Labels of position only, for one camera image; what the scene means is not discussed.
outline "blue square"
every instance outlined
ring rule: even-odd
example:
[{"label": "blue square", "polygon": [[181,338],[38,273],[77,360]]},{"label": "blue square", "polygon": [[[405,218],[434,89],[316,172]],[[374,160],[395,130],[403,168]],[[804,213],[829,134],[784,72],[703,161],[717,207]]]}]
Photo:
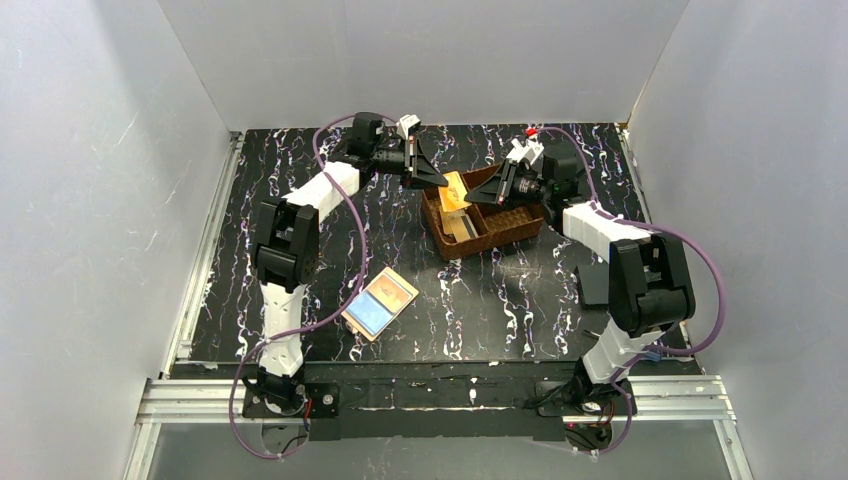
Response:
[{"label": "blue square", "polygon": [[371,336],[376,336],[392,321],[392,313],[368,291],[362,292],[347,307],[349,313]]}]

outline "basket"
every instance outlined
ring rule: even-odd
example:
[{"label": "basket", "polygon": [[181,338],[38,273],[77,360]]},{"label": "basket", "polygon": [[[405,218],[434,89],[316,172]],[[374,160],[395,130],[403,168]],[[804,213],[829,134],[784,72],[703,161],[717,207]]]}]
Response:
[{"label": "basket", "polygon": [[[498,165],[471,170],[461,174],[463,183],[470,191],[489,179],[498,169]],[[522,205],[505,209],[490,205],[471,205],[466,209],[478,237],[459,242],[444,234],[442,219],[439,215],[441,199],[438,188],[427,188],[421,197],[421,208],[430,225],[430,231],[436,240],[439,255],[445,260],[454,260],[496,247],[539,235],[544,223],[542,207]]]}]

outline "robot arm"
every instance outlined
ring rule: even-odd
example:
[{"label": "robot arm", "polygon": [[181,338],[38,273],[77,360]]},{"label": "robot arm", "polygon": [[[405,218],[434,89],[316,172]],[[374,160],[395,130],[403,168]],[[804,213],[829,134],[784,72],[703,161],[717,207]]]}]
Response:
[{"label": "robot arm", "polygon": [[[540,204],[545,220],[557,232],[606,261],[600,268],[608,280],[604,304],[612,318],[562,389],[571,405],[606,402],[618,395],[610,385],[614,373],[694,313],[695,297],[683,245],[676,237],[623,225],[600,214],[579,181],[587,172],[576,151],[570,145],[556,145],[543,153],[534,139],[535,131],[527,133],[524,144],[513,140],[506,161],[489,180],[468,192],[465,200]],[[543,159],[541,170],[532,165],[539,156]],[[582,302],[582,291],[591,279],[580,278],[579,282]],[[627,370],[616,383],[627,377]]]},{"label": "robot arm", "polygon": [[[251,261],[262,290],[266,338],[301,325],[305,284],[318,263],[318,225],[344,198],[328,175],[348,196],[374,173],[400,175],[406,188],[447,186],[421,152],[415,136],[420,125],[415,115],[404,116],[398,124],[400,135],[389,136],[382,117],[358,113],[320,175],[278,203],[262,202]],[[245,385],[254,395],[291,410],[302,402],[302,393],[297,393],[302,364],[300,335],[289,335],[265,347],[256,383],[245,380]]]}]

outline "black marble table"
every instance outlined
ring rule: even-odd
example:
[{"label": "black marble table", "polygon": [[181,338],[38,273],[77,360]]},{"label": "black marble table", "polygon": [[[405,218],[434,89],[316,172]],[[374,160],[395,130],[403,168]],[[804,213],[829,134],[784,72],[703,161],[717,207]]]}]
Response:
[{"label": "black marble table", "polygon": [[[561,126],[583,145],[604,207],[643,219],[615,126]],[[466,171],[503,160],[510,139],[527,127],[429,126],[419,138],[441,172]],[[319,172],[311,153],[314,132],[247,132],[190,361],[237,362],[262,337],[262,298],[247,254],[254,212],[262,200],[279,198]],[[340,130],[325,133],[324,149],[340,135]],[[544,133],[541,141],[560,140]],[[609,318],[606,311],[582,311],[577,305],[572,272],[597,257],[547,227],[536,238],[444,261],[423,217],[420,192],[402,191],[397,179],[378,176],[354,203],[367,229],[369,280],[389,266],[421,293],[373,343],[338,323],[305,334],[307,362],[575,360],[595,342],[582,330],[600,332]],[[344,205],[321,225],[320,243],[320,266],[304,302],[305,323],[323,319],[351,293],[360,247]],[[666,341],[682,338],[674,332]]]}]

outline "white metal frame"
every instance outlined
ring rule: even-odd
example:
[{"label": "white metal frame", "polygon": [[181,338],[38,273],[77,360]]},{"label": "white metal frame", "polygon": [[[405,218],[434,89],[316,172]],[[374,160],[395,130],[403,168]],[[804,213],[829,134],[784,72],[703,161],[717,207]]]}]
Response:
[{"label": "white metal frame", "polygon": [[[619,130],[619,138],[639,201],[646,218],[650,219],[626,132]],[[125,480],[148,477],[162,424],[229,422],[227,407],[232,380],[173,380],[169,377],[174,363],[185,361],[191,352],[191,340],[197,315],[203,300],[203,291],[214,258],[217,238],[243,143],[243,134],[234,135],[230,156],[221,174],[212,209],[204,228],[179,322],[171,341],[166,363],[162,367],[163,379],[148,382],[141,400],[136,418],[135,438],[124,473]],[[638,410],[638,414],[633,417],[634,421],[712,421],[731,478],[733,480],[753,478],[736,432],[736,414],[721,377],[718,375],[631,376],[628,380],[633,385],[633,396]],[[238,423],[300,423],[299,419],[291,418],[261,420],[243,418],[241,405],[244,394],[245,388],[239,386],[236,389],[234,403],[234,413]],[[613,420],[621,422],[625,418],[619,415]],[[596,421],[594,417],[563,417],[564,423],[594,421]]]}]

